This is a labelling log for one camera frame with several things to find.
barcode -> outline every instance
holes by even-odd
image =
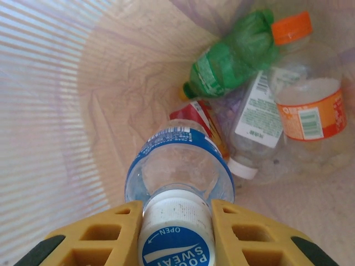
[[[315,140],[324,137],[318,108],[298,111],[303,137],[305,140]]]
[[[265,94],[268,93],[267,77],[263,72],[260,74],[259,80],[257,81],[256,89]]]
[[[156,133],[154,136],[152,136],[150,139],[148,139],[147,142],[151,141],[152,139],[166,134],[166,133],[171,133],[171,132],[190,132],[190,128],[189,127],[183,127],[183,126],[176,126],[176,127],[170,127],[168,129],[164,129],[159,131],[158,133]]]

plastic bottle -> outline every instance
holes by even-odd
[[[180,97],[223,96],[246,82],[258,70],[267,69],[277,55],[269,9],[239,19],[232,32],[209,48],[193,65],[190,80]]]
[[[329,173],[349,162],[352,136],[344,110],[339,58],[310,41],[308,12],[272,25],[280,59],[268,82],[281,115],[286,147],[311,172]]]
[[[282,125],[275,102],[260,71],[250,82],[229,134],[230,171],[251,180],[264,159],[271,158],[280,146]]]
[[[216,115],[208,101],[200,99],[184,104],[176,111],[172,112],[169,115],[169,118],[181,120],[180,123],[173,120],[172,123],[175,124],[175,126],[183,124],[187,126],[186,120],[192,120],[200,124],[204,129],[205,135],[216,144],[223,158],[225,160],[229,159],[229,152],[224,136],[221,132]]]
[[[181,124],[181,120],[171,120]],[[143,146],[128,171],[127,202],[144,203],[138,260],[147,265],[215,264],[211,200],[234,202],[227,164],[203,127],[168,127]]]

trash bag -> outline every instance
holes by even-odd
[[[1,1],[0,265],[50,231],[123,203],[128,167],[181,104],[193,61],[238,17],[262,5],[281,14],[282,2]],[[355,4],[302,3],[316,38],[342,59],[354,115]],[[275,160],[270,171],[287,168]],[[250,186],[236,203],[304,231],[352,265],[354,168]]]

blue label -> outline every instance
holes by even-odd
[[[140,160],[147,157],[149,153],[151,153],[154,149],[168,144],[194,145],[211,153],[223,165],[224,169],[227,171],[234,190],[234,182],[233,182],[232,174],[226,162],[224,161],[221,153],[219,152],[217,146],[206,135],[204,135],[203,133],[195,129],[191,129],[189,127],[172,127],[169,129],[162,130],[157,134],[155,134],[153,137],[151,137],[146,142],[146,144],[142,147],[137,157],[134,159],[131,166],[129,167],[127,178],[129,177],[131,171]]]
[[[143,246],[144,266],[208,266],[210,251],[204,239],[185,227],[165,227]]]

green bottle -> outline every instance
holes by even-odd
[[[269,9],[239,19],[229,35],[192,65],[190,81],[184,84],[180,97],[217,98],[238,88],[259,70],[269,68],[278,55],[272,23]]]

